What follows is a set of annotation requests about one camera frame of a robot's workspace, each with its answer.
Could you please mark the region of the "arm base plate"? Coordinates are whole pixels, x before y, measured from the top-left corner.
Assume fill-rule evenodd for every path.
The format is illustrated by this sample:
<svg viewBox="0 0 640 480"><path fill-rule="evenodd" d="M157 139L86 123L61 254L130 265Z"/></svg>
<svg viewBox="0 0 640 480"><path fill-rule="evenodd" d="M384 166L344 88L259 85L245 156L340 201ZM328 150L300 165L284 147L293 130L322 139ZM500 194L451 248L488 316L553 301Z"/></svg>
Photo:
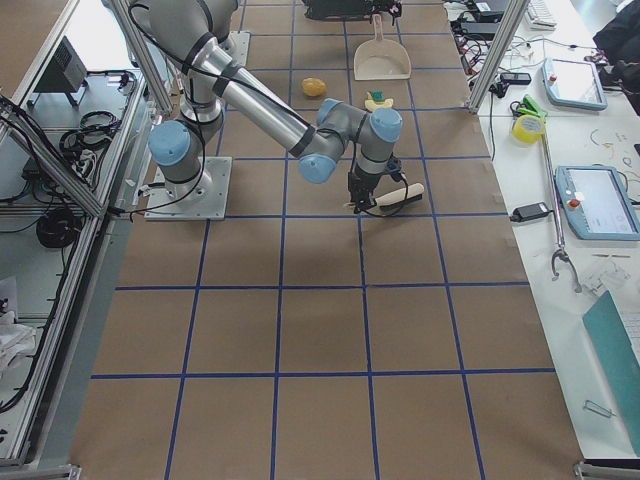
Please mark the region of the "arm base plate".
<svg viewBox="0 0 640 480"><path fill-rule="evenodd" d="M231 157L207 156L202 177L184 184L167 182L160 167L150 191L144 217L149 221L224 220L232 169Z"/></svg>
<svg viewBox="0 0 640 480"><path fill-rule="evenodd" d="M249 31L230 31L220 43L221 48L239 65L245 66L248 59L251 33Z"/></svg>

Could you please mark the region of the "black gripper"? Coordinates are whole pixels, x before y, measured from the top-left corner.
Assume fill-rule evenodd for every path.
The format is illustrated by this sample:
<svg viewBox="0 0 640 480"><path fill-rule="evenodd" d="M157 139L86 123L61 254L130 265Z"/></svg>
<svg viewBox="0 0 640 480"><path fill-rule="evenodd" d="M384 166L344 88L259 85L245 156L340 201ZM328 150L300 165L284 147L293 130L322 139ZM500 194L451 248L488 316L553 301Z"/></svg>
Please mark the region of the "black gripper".
<svg viewBox="0 0 640 480"><path fill-rule="evenodd" d="M380 179L389 176L395 182L404 181L402 172L398 169L385 169L380 174L369 174L360 167L353 167L348 173L348 191L350 193L350 207L354 214L367 213L378 205L374 198L374 190Z"/></svg>

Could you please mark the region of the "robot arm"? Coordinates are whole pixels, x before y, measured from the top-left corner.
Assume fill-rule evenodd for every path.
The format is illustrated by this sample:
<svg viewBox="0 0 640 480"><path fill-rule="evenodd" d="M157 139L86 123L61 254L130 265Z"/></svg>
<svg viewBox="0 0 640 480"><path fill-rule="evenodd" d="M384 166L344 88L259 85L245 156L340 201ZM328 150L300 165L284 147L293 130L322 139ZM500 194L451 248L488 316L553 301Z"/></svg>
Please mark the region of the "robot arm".
<svg viewBox="0 0 640 480"><path fill-rule="evenodd" d="M226 51L237 8L235 1L131 1L127 13L184 75L185 117L196 120L225 100L297 158L300 174L314 184L330 178L352 143L350 203L357 213L378 206L374 191L382 177L407 181L393 154L401 115L392 108L369 113L327 98L316 122L308 123Z"/></svg>

